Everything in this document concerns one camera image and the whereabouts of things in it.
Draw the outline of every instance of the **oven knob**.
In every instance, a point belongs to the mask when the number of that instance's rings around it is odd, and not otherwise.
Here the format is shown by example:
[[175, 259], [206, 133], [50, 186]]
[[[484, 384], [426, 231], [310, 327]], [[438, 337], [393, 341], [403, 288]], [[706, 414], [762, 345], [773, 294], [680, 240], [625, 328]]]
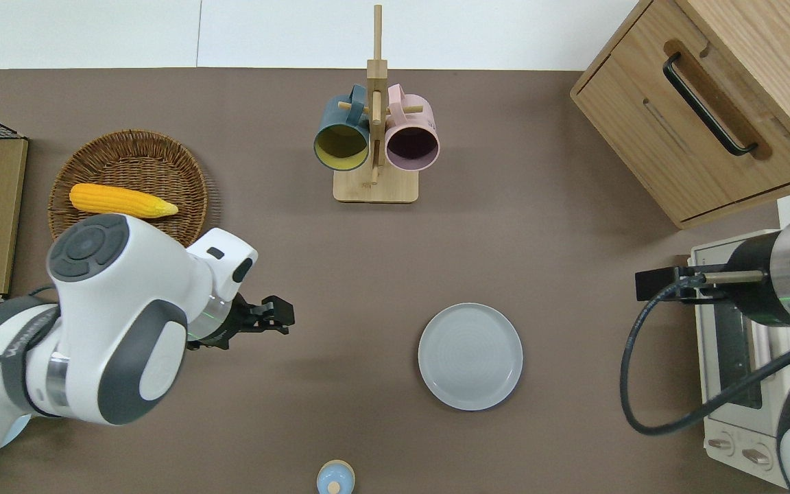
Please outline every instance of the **oven knob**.
[[770, 460], [770, 450], [763, 444], [755, 444], [752, 449], [744, 449], [743, 456], [761, 469], [769, 470], [774, 468], [774, 464]]
[[720, 449], [721, 452], [727, 454], [727, 456], [733, 456], [733, 438], [731, 438], [730, 434], [727, 434], [727, 432], [721, 432], [721, 437], [707, 440], [706, 444], [708, 444], [709, 447]]

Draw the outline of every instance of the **yellow corn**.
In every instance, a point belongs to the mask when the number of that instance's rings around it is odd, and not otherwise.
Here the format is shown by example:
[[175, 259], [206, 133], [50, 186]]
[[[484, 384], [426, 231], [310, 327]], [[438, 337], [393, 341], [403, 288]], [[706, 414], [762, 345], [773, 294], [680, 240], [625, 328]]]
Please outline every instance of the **yellow corn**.
[[160, 218], [178, 213], [178, 207], [157, 196], [109, 185], [72, 185], [69, 200], [76, 209], [88, 213], [125, 213], [137, 218]]

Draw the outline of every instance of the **wooden mug rack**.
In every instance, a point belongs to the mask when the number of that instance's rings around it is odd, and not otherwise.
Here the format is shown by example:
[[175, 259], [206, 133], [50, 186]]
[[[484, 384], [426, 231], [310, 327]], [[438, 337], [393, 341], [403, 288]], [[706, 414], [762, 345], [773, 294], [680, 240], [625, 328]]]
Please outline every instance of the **wooden mug rack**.
[[[389, 113], [388, 67], [382, 57], [383, 6], [374, 5], [374, 58], [368, 60], [370, 142], [368, 159], [349, 172], [335, 172], [333, 196], [341, 202], [410, 203], [420, 197], [420, 173], [406, 172], [388, 163], [383, 149]], [[422, 106], [408, 106], [405, 113], [419, 113]]]

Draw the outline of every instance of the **toaster oven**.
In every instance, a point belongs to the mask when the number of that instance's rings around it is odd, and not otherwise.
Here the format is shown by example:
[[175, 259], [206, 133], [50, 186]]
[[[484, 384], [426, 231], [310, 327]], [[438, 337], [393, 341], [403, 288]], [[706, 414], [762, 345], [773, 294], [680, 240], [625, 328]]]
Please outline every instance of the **toaster oven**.
[[[690, 266], [721, 265], [759, 231], [691, 250]], [[790, 327], [767, 327], [744, 316], [733, 303], [695, 306], [703, 401], [718, 395], [759, 366], [790, 350]], [[709, 457], [786, 487], [776, 456], [776, 428], [790, 390], [790, 366], [730, 400], [703, 419]]]

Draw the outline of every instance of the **woven basket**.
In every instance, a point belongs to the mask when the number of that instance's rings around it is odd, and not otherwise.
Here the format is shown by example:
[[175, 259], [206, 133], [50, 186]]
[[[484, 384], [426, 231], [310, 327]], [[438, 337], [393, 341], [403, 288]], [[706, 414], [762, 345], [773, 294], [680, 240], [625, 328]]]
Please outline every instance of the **woven basket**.
[[150, 218], [160, 231], [187, 247], [206, 221], [209, 187], [197, 160], [182, 144], [149, 130], [122, 130], [84, 144], [63, 165], [47, 201], [47, 224], [56, 239], [66, 228], [94, 215], [72, 206], [72, 185], [114, 185], [154, 194], [178, 206], [178, 213]]

